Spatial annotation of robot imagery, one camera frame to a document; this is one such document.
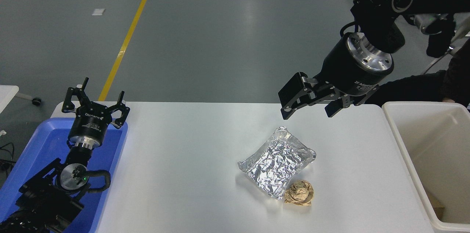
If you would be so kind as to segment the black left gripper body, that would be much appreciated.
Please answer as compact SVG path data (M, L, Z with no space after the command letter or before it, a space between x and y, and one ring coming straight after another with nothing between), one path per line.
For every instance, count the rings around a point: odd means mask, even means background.
M69 142L76 142L81 136L103 142L111 122L108 107L99 103L82 105L76 111L76 118L68 135Z

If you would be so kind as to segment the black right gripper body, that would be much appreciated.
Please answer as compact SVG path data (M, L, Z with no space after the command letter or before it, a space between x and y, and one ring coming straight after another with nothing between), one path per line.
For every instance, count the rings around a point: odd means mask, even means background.
M318 80L351 96L370 92L390 74L390 54L374 47L363 34L346 34L324 59Z

